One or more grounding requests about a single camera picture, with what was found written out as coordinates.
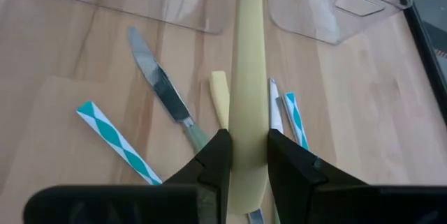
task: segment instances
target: knife handle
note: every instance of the knife handle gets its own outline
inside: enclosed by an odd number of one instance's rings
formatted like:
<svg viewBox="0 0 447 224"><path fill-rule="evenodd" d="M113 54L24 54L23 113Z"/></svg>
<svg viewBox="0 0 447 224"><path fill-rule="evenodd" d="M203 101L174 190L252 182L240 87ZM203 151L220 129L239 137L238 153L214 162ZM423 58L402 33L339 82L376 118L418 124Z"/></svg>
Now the knife handle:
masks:
<svg viewBox="0 0 447 224"><path fill-rule="evenodd" d="M274 224L281 224L281 220L279 220L279 214L278 214L278 209L275 203L273 203L273 211L274 211L274 216L273 216L273 223Z"/></svg>
<svg viewBox="0 0 447 224"><path fill-rule="evenodd" d="M263 0L237 0L228 131L233 139L229 211L261 206L268 179L268 92Z"/></svg>
<svg viewBox="0 0 447 224"><path fill-rule="evenodd" d="M196 123L186 126L185 131L189 140L192 142L196 153L208 143L208 137Z"/></svg>

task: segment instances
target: small yellow foam piece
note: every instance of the small yellow foam piece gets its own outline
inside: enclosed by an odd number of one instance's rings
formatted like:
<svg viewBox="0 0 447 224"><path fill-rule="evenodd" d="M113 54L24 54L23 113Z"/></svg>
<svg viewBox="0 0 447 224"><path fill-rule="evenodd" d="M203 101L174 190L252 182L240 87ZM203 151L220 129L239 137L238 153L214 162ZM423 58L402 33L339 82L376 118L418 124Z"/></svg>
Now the small yellow foam piece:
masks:
<svg viewBox="0 0 447 224"><path fill-rule="evenodd" d="M230 92L225 72L213 71L210 79L211 97L216 109L217 118L223 129L228 129L228 115L230 113Z"/></svg>

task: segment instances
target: wooden tabletop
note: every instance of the wooden tabletop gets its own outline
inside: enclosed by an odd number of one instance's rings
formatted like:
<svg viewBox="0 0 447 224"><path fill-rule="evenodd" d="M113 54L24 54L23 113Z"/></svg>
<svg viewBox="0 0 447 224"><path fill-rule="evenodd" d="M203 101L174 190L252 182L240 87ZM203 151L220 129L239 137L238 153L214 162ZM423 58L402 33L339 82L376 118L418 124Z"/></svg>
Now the wooden tabletop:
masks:
<svg viewBox="0 0 447 224"><path fill-rule="evenodd" d="M163 180L193 157L135 64L129 26L144 33L205 133L219 129L209 78L213 70L230 78L232 16L215 36L74 0L0 0L0 8L3 223L19 223L27 199L48 186L145 184L76 114L86 100ZM314 154L371 184L447 183L447 130L403 14L338 46L269 19L265 35L268 76L297 94ZM269 223L268 200L263 208Z"/></svg>

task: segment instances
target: table surface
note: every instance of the table surface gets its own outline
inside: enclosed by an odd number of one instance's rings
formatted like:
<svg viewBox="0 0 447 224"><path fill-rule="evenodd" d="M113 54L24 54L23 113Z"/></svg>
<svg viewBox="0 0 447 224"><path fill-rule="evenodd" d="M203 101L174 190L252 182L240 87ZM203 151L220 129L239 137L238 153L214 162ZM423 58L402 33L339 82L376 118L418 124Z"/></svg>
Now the table surface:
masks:
<svg viewBox="0 0 447 224"><path fill-rule="evenodd" d="M145 184L75 113L86 100L162 179L193 157L133 60L129 26L144 33L205 133L219 129L209 78L230 77L233 17L213 36L73 0L0 0L0 8L4 223L19 223L27 199L48 186ZM403 14L338 46L269 20L265 35L268 76L297 94L314 154L371 184L447 183L446 127Z"/></svg>

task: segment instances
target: butter knife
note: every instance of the butter knife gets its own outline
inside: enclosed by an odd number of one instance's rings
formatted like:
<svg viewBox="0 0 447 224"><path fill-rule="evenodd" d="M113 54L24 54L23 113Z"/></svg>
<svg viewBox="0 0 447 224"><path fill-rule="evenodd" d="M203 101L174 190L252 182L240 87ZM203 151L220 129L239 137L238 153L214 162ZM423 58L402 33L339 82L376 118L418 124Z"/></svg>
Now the butter knife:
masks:
<svg viewBox="0 0 447 224"><path fill-rule="evenodd" d="M284 133L284 126L282 124L281 110L281 96L279 96L277 83L273 78L268 79L269 89L269 109L270 109L270 128L276 129L280 133ZM279 220L278 210L276 205L273 205L274 211L274 224L281 224Z"/></svg>
<svg viewBox="0 0 447 224"><path fill-rule="evenodd" d="M163 103L171 117L184 126L189 140L192 142L196 152L199 152L208 142L208 137L202 129L194 122L186 105L180 98L165 71L155 60L154 53L149 49L144 38L135 27L129 27L129 43L133 57L140 67L146 81L154 89L156 95Z"/></svg>

